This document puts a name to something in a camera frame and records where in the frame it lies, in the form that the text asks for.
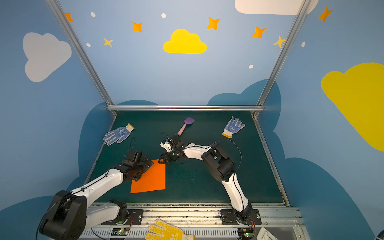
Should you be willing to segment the orange square paper sheet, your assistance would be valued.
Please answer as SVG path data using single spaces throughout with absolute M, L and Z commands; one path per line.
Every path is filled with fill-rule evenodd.
M 154 163 L 138 182 L 132 181 L 131 194 L 160 191 L 166 189 L 166 165 L 160 164 L 159 160 Z

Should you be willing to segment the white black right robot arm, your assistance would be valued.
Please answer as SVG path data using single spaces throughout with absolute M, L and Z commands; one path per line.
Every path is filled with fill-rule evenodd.
M 161 164 L 176 162 L 180 158 L 203 161 L 213 178 L 221 182 L 227 191 L 237 221 L 245 222 L 250 217 L 253 208 L 239 184 L 235 162 L 219 143 L 210 146 L 187 145 L 175 135 L 163 140 L 160 146 L 165 149 L 159 159 Z

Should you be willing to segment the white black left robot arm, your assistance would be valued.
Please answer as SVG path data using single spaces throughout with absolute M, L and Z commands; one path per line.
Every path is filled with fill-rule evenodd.
M 99 224 L 125 224 L 130 218 L 125 203 L 116 200 L 97 206 L 93 203 L 126 181 L 138 182 L 153 164 L 144 153 L 130 150 L 122 163 L 93 181 L 72 191 L 59 191 L 40 220 L 36 233 L 54 240 L 77 240 L 85 230 Z

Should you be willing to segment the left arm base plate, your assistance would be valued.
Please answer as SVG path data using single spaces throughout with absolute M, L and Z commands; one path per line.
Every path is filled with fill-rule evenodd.
M 115 226 L 117 226 L 117 225 L 120 225 L 120 226 L 125 226 L 125 225 L 127 225 L 127 226 L 130 226 L 130 225 L 139 226 L 139 225 L 141 225 L 142 220 L 143 220 L 143 213 L 144 213 L 144 211 L 140 210 L 140 209 L 128 209 L 125 217 L 119 217 L 118 216 L 114 220 L 101 223 L 101 225 L 102 226 L 106 226 L 106 225 L 110 225 L 110 226 L 113 226 L 113 225 L 115 225 Z

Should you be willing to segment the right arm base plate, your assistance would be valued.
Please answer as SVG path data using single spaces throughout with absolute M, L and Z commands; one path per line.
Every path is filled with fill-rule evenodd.
M 232 209 L 221 209 L 218 217 L 223 225 L 261 225 L 262 219 L 259 210 L 251 210 L 248 216 L 243 216 Z

